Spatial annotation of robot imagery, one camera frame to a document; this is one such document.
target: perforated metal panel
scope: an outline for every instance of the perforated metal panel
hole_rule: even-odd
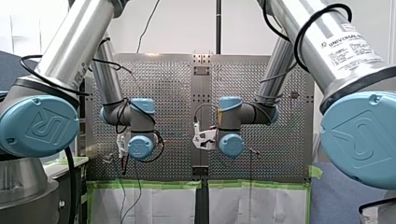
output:
[[[208,165],[211,179],[252,177],[301,182],[308,178],[307,165],[311,162],[312,150],[313,81],[301,70],[293,71],[279,105],[280,119],[276,124],[242,127],[247,147],[260,151],[262,158],[250,158],[247,150],[232,161],[218,152],[208,155],[194,148],[191,143],[192,113],[200,104],[198,100],[216,104],[224,95],[239,95],[245,101],[253,100],[269,57],[211,56],[211,62],[205,62],[205,66],[210,67],[211,78],[200,78],[193,73],[197,62],[193,61],[196,58],[192,55],[120,54],[116,57],[134,72],[133,76],[119,73],[124,96],[155,100],[156,129],[166,141],[165,152],[158,161],[137,164],[140,178],[192,179],[193,165]],[[87,91],[94,92],[87,100],[87,153],[91,157],[88,178],[112,179],[120,171],[104,163],[103,158],[110,153],[118,155],[115,128],[99,118],[102,103],[90,77],[87,77]],[[292,91],[299,94],[297,99],[290,98]],[[202,112],[199,116],[202,123],[209,124],[216,117],[215,110],[205,108]],[[127,177],[135,178],[133,169],[128,170]]]
[[[268,59],[262,57],[214,56],[212,95],[216,104],[221,96],[237,95],[252,101]],[[209,154],[213,179],[253,178],[301,182],[308,177],[307,164],[312,150],[313,81],[301,69],[294,69],[279,104],[279,120],[271,125],[243,125],[241,135],[251,150],[237,159],[218,151]]]
[[[133,75],[120,71],[120,83],[124,97],[148,97],[154,99],[156,129],[165,139],[165,151],[152,163],[138,163],[140,178],[151,180],[191,179],[190,131],[191,113],[191,56],[119,55],[119,63],[133,71]],[[99,118],[102,108],[96,85],[92,83],[92,127],[96,156],[90,163],[89,179],[108,179],[118,176],[112,165],[103,163],[104,156],[118,156],[115,127],[104,124]],[[135,177],[134,169],[128,169],[126,177]]]

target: wire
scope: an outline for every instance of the wire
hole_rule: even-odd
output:
[[[125,214],[123,215],[122,219],[121,219],[121,223],[123,223],[123,220],[125,219],[126,215],[129,213],[129,211],[131,211],[134,206],[139,202],[140,198],[142,197],[142,185],[140,184],[140,178],[139,178],[139,173],[137,172],[137,168],[136,168],[136,161],[134,162],[134,173],[136,175],[136,179],[137,179],[137,184],[139,185],[139,196],[137,197],[137,200],[134,202],[134,204],[132,204],[132,206],[130,208],[128,208],[128,210],[126,210]]]
[[[284,40],[289,41],[289,38],[285,35],[283,35],[281,32],[279,32],[270,22],[270,20],[268,19],[268,15],[267,15],[267,0],[264,0],[264,5],[262,6],[262,14],[264,16],[264,20],[265,23],[267,23],[267,26],[277,35],[279,35],[280,37],[282,37]]]
[[[126,161],[123,167],[122,175],[126,175],[126,169],[128,168],[129,156],[126,156]]]
[[[302,40],[303,40],[303,38],[304,38],[304,35],[305,35],[305,33],[307,32],[307,30],[309,29],[309,27],[310,27],[317,19],[319,19],[319,18],[320,18],[323,14],[325,14],[325,13],[334,11],[336,8],[341,8],[341,9],[345,10],[345,11],[346,11],[346,14],[347,14],[347,19],[348,19],[348,21],[349,21],[349,22],[352,22],[352,10],[350,9],[350,7],[347,6],[347,5],[345,5],[345,4],[342,4],[342,3],[335,3],[335,4],[328,5],[328,6],[326,6],[325,8],[323,8],[322,10],[319,10],[319,11],[315,12],[315,13],[309,18],[309,20],[302,26],[302,28],[300,29],[300,31],[298,32],[298,34],[297,34],[297,36],[296,36],[296,39],[295,39],[294,44],[293,44],[293,46],[294,46],[294,49],[293,49],[294,58],[296,59],[297,64],[300,65],[300,67],[302,67],[302,68],[303,68],[306,72],[308,72],[308,73],[309,73],[309,70],[308,70],[308,68],[306,67],[306,65],[303,64],[303,61],[301,60],[301,58],[300,58],[300,53],[299,53],[300,45],[301,45],[301,42],[302,42]],[[265,20],[265,22],[267,23],[268,27],[269,27],[275,34],[277,34],[279,37],[281,37],[281,38],[283,38],[283,39],[285,39],[285,40],[287,40],[287,41],[290,41],[290,39],[289,39],[287,36],[285,36],[285,35],[283,35],[282,33],[280,33],[280,32],[271,24],[271,22],[269,21],[268,15],[267,15],[267,0],[264,0],[264,5],[263,5],[263,7],[262,7],[262,13],[263,13],[264,20]]]
[[[260,83],[267,82],[267,81],[271,81],[271,80],[277,79],[277,78],[279,78],[279,77],[284,77],[284,76],[286,76],[289,72],[291,72],[291,70],[293,70],[296,66],[297,66],[297,63],[294,63],[286,72],[284,72],[284,73],[282,73],[282,74],[280,74],[280,75],[276,75],[276,76],[274,76],[274,77],[268,77],[268,78],[266,78],[266,79],[263,79],[263,80],[260,81]]]
[[[151,21],[152,16],[154,15],[155,10],[157,9],[157,6],[158,6],[159,3],[160,3],[160,0],[157,0],[157,2],[155,3],[154,9],[152,9],[151,15],[149,15],[149,17],[148,17],[148,22],[146,23],[145,30],[143,31],[143,33],[142,33],[142,34],[140,35],[140,37],[139,37],[139,44],[138,44],[138,46],[137,46],[137,51],[136,51],[136,53],[139,53],[140,46],[141,46],[141,44],[142,44],[143,36],[146,34],[146,31],[147,31],[148,28],[149,28],[149,23],[150,23],[150,21]]]
[[[152,123],[155,125],[155,119],[146,111],[144,111],[142,108],[140,108],[139,106],[137,106],[136,104],[134,104],[134,102],[130,101],[129,102],[133,107],[135,107],[137,110],[139,110],[141,113],[143,113],[144,115],[146,115],[149,119],[151,119]]]
[[[122,193],[123,193],[122,205],[121,205],[121,210],[120,210],[120,220],[121,220],[121,218],[122,218],[122,211],[123,211],[123,207],[124,207],[124,205],[125,205],[125,200],[126,200],[126,192],[125,192],[125,187],[123,186],[123,183],[122,183],[122,178],[121,178],[121,176],[120,176],[120,169],[118,168],[118,166],[117,166],[117,164],[114,162],[114,160],[112,160],[111,163],[113,164],[114,170],[115,170],[116,173],[117,173],[117,177],[118,177],[118,179],[119,179],[119,182],[120,182],[120,185],[121,185],[121,188],[122,188]]]
[[[126,129],[128,128],[127,126],[125,126],[122,129],[122,131],[119,131],[119,125],[122,125],[121,117],[122,117],[123,113],[125,112],[126,106],[129,104],[128,98],[124,98],[124,100],[125,100],[125,104],[123,106],[120,106],[119,110],[117,111],[117,122],[116,122],[116,133],[117,134],[124,133],[126,131]]]
[[[300,67],[302,67],[306,72],[309,73],[308,68],[305,66],[305,64],[303,64],[301,58],[300,58],[300,54],[299,54],[299,49],[300,49],[300,44],[304,38],[304,35],[306,33],[306,31],[309,29],[309,27],[317,20],[319,19],[323,14],[328,13],[333,11],[336,8],[341,8],[343,10],[346,11],[347,16],[348,16],[348,21],[352,22],[352,10],[350,9],[350,7],[348,7],[345,4],[342,3],[335,3],[335,4],[331,4],[326,6],[325,8],[323,8],[322,10],[319,10],[317,12],[315,12],[310,18],[309,20],[303,25],[303,27],[300,29],[300,31],[298,32],[297,36],[296,36],[296,40],[294,42],[294,57],[296,59],[296,62],[298,65],[300,65]]]
[[[69,178],[70,178],[70,213],[69,213],[69,224],[75,223],[76,217],[76,198],[77,198],[77,180],[76,170],[73,161],[73,155],[70,147],[64,150],[67,158],[67,165],[69,167]]]
[[[269,120],[269,123],[267,123],[267,125],[271,125],[272,124],[271,117],[268,115],[268,113],[265,110],[263,110],[261,107],[259,107],[257,105],[257,103],[258,102],[246,102],[245,104],[251,105],[251,106],[255,107],[256,109],[260,110],[260,112],[262,112],[265,115],[265,117],[267,117],[267,119]]]
[[[212,104],[201,104],[201,105],[199,105],[199,106],[195,109],[195,112],[194,112],[194,122],[197,122],[197,121],[198,121],[198,120],[197,120],[198,111],[199,111],[202,107],[204,107],[204,106],[212,106],[212,107],[214,107],[214,108],[216,108],[216,109],[219,109],[218,106],[212,105]]]
[[[0,94],[0,103],[2,103],[6,99],[7,93]]]
[[[59,89],[64,90],[64,91],[69,91],[69,92],[72,92],[72,93],[74,93],[74,94],[76,94],[76,95],[89,96],[89,94],[88,94],[87,92],[75,91],[75,90],[72,90],[72,89],[68,89],[68,88],[66,88],[66,87],[60,86],[60,85],[58,85],[58,84],[56,84],[56,83],[50,81],[49,79],[47,79],[47,78],[45,78],[45,77],[39,75],[35,70],[33,70],[32,68],[30,68],[30,67],[26,64],[26,62],[25,62],[26,60],[29,60],[29,59],[33,59],[33,58],[42,58],[42,57],[43,57],[43,55],[39,55],[39,54],[37,54],[37,55],[27,55],[27,56],[21,57],[21,60],[20,60],[21,66],[22,66],[27,72],[29,72],[29,73],[32,74],[33,76],[39,78],[40,80],[42,80],[43,82],[47,83],[48,85],[50,85],[50,86],[52,86],[52,87],[56,87],[56,88],[59,88]]]
[[[154,133],[155,133],[155,134],[157,135],[157,137],[158,137],[158,143],[161,143],[161,144],[163,145],[163,147],[161,148],[160,153],[159,153],[154,159],[152,159],[152,160],[149,160],[149,161],[141,161],[141,160],[138,160],[138,161],[143,162],[143,163],[154,162],[154,161],[158,160],[158,159],[161,157],[161,155],[163,154],[163,151],[165,150],[165,142],[163,141],[163,138],[160,136],[160,132],[158,132],[157,130],[154,130]]]

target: green tape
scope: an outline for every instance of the green tape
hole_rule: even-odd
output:
[[[138,189],[139,183],[137,180],[122,179],[122,185],[118,180],[111,181],[88,181],[87,188],[91,189]],[[173,182],[158,182],[140,180],[142,189],[200,189],[201,181],[173,181]]]
[[[320,168],[310,165],[309,166],[309,176],[314,177],[316,179],[321,179],[323,175],[323,171]]]
[[[81,195],[81,203],[85,203],[87,202],[87,200],[88,200],[87,194]]]
[[[242,188],[242,181],[239,180],[208,180],[210,189],[238,189]]]
[[[261,189],[295,189],[304,190],[309,188],[306,184],[285,184],[268,181],[248,181],[248,180],[209,180],[210,189],[237,189],[242,187],[254,187]]]
[[[306,192],[306,203],[305,203],[305,223],[310,224],[311,222],[311,185]]]
[[[91,211],[92,211],[92,199],[93,199],[93,188],[88,187],[87,182],[87,202],[88,202],[88,223],[91,223]]]

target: light blue joint cap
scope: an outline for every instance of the light blue joint cap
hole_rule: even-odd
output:
[[[103,123],[109,124],[105,119],[105,109],[103,107],[100,109],[99,118],[102,120]]]
[[[145,111],[148,114],[154,114],[155,113],[155,104],[154,100],[149,99],[149,98],[134,98],[131,100],[134,105],[138,106],[140,109]],[[139,111],[137,108],[135,108],[133,105],[131,105],[132,109]]]
[[[242,99],[239,96],[223,96],[219,99],[219,109],[227,111],[242,105]]]
[[[235,158],[244,151],[245,143],[239,134],[229,133],[221,138],[219,148],[225,156]]]
[[[129,155],[137,160],[149,157],[154,149],[154,145],[149,138],[143,135],[133,137],[128,143]]]
[[[335,102],[321,122],[332,163],[365,185],[396,189],[396,94],[364,91]]]
[[[78,113],[66,100],[29,97],[0,117],[0,147],[18,157],[47,157],[68,147],[78,130]]]

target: ur logo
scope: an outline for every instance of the ur logo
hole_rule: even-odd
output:
[[[355,168],[389,160],[389,150],[396,149],[393,136],[371,111],[363,112],[335,127],[332,137],[336,145],[349,156]]]
[[[25,136],[40,142],[58,145],[69,123],[69,118],[43,108],[35,115]]]

